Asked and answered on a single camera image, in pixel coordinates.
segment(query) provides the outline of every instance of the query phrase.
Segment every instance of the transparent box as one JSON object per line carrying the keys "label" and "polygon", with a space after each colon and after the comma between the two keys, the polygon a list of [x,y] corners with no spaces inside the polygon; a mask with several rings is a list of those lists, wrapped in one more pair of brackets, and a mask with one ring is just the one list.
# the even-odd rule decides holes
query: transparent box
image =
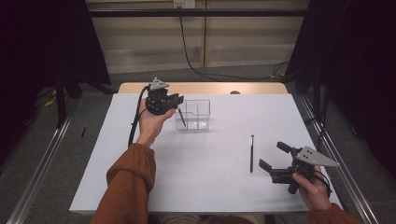
{"label": "transparent box", "polygon": [[175,117],[177,130],[209,130],[210,101],[184,100]]}

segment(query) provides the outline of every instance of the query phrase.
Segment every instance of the marker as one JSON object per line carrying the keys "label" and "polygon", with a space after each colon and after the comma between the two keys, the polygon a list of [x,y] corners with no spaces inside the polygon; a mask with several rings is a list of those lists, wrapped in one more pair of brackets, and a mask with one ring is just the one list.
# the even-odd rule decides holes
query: marker
{"label": "marker", "polygon": [[251,135],[251,142],[250,142],[250,172],[253,173],[253,140],[254,135]]}
{"label": "marker", "polygon": [[183,121],[184,127],[186,127],[186,121],[184,121],[184,118],[183,118],[183,115],[181,114],[181,109],[180,108],[178,109],[178,114],[181,117],[181,121]]}

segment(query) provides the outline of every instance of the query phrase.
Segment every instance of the power outlet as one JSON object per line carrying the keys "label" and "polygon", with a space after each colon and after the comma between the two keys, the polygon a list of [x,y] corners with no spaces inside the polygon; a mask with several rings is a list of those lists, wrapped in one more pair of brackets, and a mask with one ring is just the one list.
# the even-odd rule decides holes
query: power outlet
{"label": "power outlet", "polygon": [[184,8],[195,8],[195,0],[185,0]]}
{"label": "power outlet", "polygon": [[174,0],[174,8],[184,8],[184,0]]}

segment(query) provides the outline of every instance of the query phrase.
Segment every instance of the white table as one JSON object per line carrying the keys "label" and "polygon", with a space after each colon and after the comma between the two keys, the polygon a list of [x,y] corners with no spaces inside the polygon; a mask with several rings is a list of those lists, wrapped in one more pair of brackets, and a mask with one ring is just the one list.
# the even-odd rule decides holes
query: white table
{"label": "white table", "polygon": [[[273,184],[258,165],[259,159],[264,159],[274,168],[290,166],[290,154],[276,148],[277,141],[292,147],[314,147],[291,95],[179,93],[185,99],[210,100],[210,128],[208,132],[177,131],[175,118],[165,122],[152,146],[157,175],[148,202],[151,214],[306,211],[298,193],[291,195],[288,185]],[[70,211],[91,214],[96,210],[106,190],[106,171],[127,147],[137,97],[135,93],[113,96]],[[252,134],[253,173],[249,171]],[[340,204],[336,194],[331,201]]]}

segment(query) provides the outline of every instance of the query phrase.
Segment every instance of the black cable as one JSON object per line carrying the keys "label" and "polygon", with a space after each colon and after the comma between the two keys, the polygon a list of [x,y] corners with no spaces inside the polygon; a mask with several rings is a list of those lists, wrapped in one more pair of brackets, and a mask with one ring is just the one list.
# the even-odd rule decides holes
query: black cable
{"label": "black cable", "polygon": [[343,206],[343,209],[344,209],[345,211],[347,211],[348,213],[350,213],[350,212],[349,212],[349,209],[347,209],[347,206],[346,206],[346,204],[344,203],[344,200],[338,195],[336,186],[335,186],[335,185],[332,185],[332,186],[334,187],[334,192],[335,192],[335,194],[337,195],[338,200],[340,201],[341,205]]}
{"label": "black cable", "polygon": [[290,61],[285,61],[285,62],[283,62],[283,63],[277,63],[277,64],[274,65],[274,69],[273,69],[273,77],[274,77],[274,79],[273,79],[273,82],[276,81],[276,73],[279,71],[279,69],[280,69],[284,64],[289,63],[289,62],[290,62]]}
{"label": "black cable", "polygon": [[143,88],[143,90],[140,92],[139,95],[139,99],[137,100],[137,107],[136,107],[136,113],[134,114],[134,122],[132,123],[132,129],[131,129],[131,133],[129,134],[129,141],[128,141],[128,147],[132,144],[132,142],[134,141],[134,132],[136,131],[136,127],[137,127],[137,123],[139,121],[140,115],[146,111],[143,110],[140,114],[139,114],[139,110],[140,110],[140,103],[142,102],[142,97],[143,97],[143,93],[148,90],[150,87],[150,85],[145,86]]}
{"label": "black cable", "polygon": [[288,222],[286,221],[286,219],[282,216],[282,215],[278,215],[281,219],[282,219],[282,221],[285,223],[285,224],[288,224]]}
{"label": "black cable", "polygon": [[325,128],[326,128],[327,108],[329,106],[329,102],[330,102],[330,94],[328,91],[325,91],[324,98],[323,98],[323,106],[320,111],[321,127],[320,127],[320,132],[319,132],[319,137],[318,137],[318,143],[317,143],[318,152],[320,152],[320,140],[323,137],[323,134],[324,134]]}
{"label": "black cable", "polygon": [[303,65],[297,69],[295,69],[291,74],[282,77],[278,82],[281,83],[288,83],[294,80],[295,77],[299,76],[302,72],[304,72],[306,69],[309,67],[306,65]]}
{"label": "black cable", "polygon": [[332,193],[332,189],[330,188],[329,179],[322,172],[319,172],[319,171],[315,171],[315,172],[320,174],[320,175],[322,175],[326,179],[326,181],[325,181],[323,178],[320,178],[317,175],[314,175],[314,178],[316,178],[317,180],[319,180],[320,182],[322,182],[324,184],[324,186],[326,187],[326,191],[327,191],[327,197],[330,198],[330,194]]}
{"label": "black cable", "polygon": [[199,72],[199,71],[195,70],[195,68],[193,68],[191,63],[190,63],[189,55],[187,54],[186,40],[185,40],[185,37],[184,37],[183,19],[181,17],[179,17],[179,21],[180,21],[181,35],[182,35],[182,38],[183,38],[184,53],[186,55],[187,64],[189,65],[190,69],[192,71],[194,71],[197,75],[199,75],[201,77],[210,78],[210,79],[215,80],[217,82],[221,82],[221,80],[213,78],[213,77],[210,77],[210,76],[231,77],[231,78],[239,78],[239,79],[252,80],[252,81],[265,80],[265,79],[268,79],[268,78],[271,77],[271,76],[268,76],[268,77],[257,77],[257,78],[255,78],[255,77],[237,77],[237,76],[230,76],[230,75],[216,74],[216,73],[203,73],[203,72]]}

